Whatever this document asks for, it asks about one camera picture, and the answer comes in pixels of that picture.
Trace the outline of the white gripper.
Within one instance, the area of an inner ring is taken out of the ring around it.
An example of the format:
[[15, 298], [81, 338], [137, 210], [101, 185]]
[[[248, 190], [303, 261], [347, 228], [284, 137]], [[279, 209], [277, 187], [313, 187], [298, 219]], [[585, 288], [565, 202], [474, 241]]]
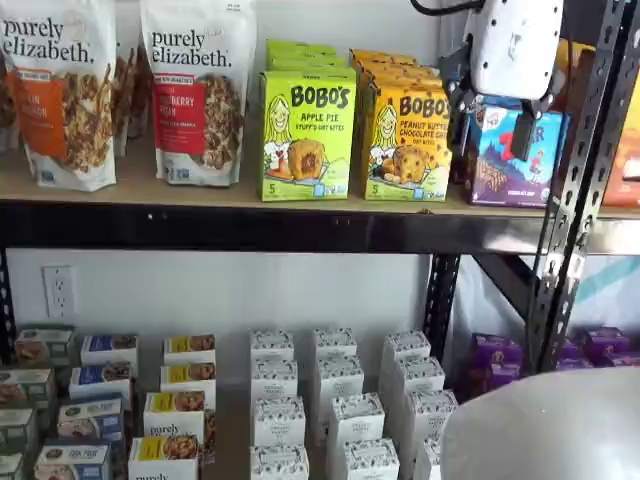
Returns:
[[[450, 116], [476, 111], [481, 95], [539, 99], [554, 70], [563, 3], [556, 0], [494, 0], [469, 14], [470, 81], [448, 81]], [[533, 142], [534, 108], [521, 102], [511, 153], [528, 160]]]

